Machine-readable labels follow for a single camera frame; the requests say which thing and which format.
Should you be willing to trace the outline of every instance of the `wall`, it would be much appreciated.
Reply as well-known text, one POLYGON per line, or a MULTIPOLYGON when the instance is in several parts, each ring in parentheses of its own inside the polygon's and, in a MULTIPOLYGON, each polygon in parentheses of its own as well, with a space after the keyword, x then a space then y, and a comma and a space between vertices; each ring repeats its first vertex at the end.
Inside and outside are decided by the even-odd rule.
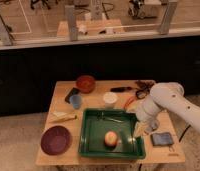
POLYGON ((58 80, 177 81, 200 93, 200 36, 0 51, 0 115, 47 111, 58 80))

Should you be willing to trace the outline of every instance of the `smartphone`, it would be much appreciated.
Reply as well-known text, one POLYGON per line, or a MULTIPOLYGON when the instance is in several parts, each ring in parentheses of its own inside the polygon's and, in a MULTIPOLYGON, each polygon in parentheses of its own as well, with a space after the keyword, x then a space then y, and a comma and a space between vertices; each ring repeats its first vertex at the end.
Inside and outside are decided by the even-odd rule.
POLYGON ((174 144, 172 135, 169 132, 153 133, 150 136, 153 146, 169 146, 174 144))
POLYGON ((67 103, 70 103, 69 98, 74 95, 74 94, 78 94, 80 92, 80 90, 78 88, 73 87, 71 89, 71 91, 68 93, 68 95, 65 97, 65 101, 67 103))

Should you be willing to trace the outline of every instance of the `wooden table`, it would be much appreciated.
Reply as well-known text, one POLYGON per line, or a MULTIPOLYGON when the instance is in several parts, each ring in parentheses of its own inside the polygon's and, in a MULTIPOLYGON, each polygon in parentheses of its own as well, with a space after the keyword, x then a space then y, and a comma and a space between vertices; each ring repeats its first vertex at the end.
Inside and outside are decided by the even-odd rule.
MULTIPOLYGON (((83 117, 83 110, 85 108, 102 108, 103 94, 110 90, 111 87, 118 86, 132 86, 135 87, 134 81, 97 81, 95 90, 90 94, 81 94, 82 106, 79 110, 74 110, 72 106, 64 102, 64 97, 68 94, 72 87, 75 87, 74 81, 60 81, 57 82, 48 117, 45 124, 45 129, 55 126, 57 124, 50 121, 55 117, 52 113, 54 111, 61 111, 66 113, 77 114, 76 120, 69 120, 61 122, 59 125, 65 126, 72 134, 72 144, 70 148, 61 155, 49 156, 39 148, 37 154, 37 165, 100 165, 100 164, 129 164, 129 163, 179 163, 185 161, 184 153, 178 142, 172 122, 166 111, 159 114, 160 127, 156 132, 170 132, 174 139, 174 145, 169 147, 153 147, 149 135, 144 135, 144 143, 146 150, 145 159, 139 160, 121 160, 121 159, 103 159, 103 158, 85 158, 78 154, 81 121, 83 117)), ((131 97, 132 91, 118 93, 118 101, 115 108, 122 109, 127 98, 131 97)))
MULTIPOLYGON (((115 33, 124 33, 122 23, 119 19, 111 20, 93 20, 93 21, 77 21, 77 27, 81 24, 86 25, 87 35, 99 35, 100 31, 105 30, 106 27, 113 27, 115 33)), ((61 21, 57 30, 57 37, 68 36, 68 25, 66 21, 61 21)))

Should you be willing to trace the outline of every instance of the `blue phone case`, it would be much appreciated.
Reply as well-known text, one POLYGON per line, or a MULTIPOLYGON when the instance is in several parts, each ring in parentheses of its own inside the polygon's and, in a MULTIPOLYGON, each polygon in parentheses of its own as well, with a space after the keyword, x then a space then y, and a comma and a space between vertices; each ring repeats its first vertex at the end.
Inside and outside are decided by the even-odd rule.
POLYGON ((153 146, 167 146, 174 144, 173 138, 169 132, 151 134, 153 146))

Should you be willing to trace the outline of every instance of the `red plate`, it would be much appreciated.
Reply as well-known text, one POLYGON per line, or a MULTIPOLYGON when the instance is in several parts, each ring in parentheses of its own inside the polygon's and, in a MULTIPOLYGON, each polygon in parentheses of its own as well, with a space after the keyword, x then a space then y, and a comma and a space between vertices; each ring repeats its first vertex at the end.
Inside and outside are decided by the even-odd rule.
POLYGON ((41 148, 48 155, 64 153, 70 146, 71 135, 63 126, 49 128, 42 136, 41 148))

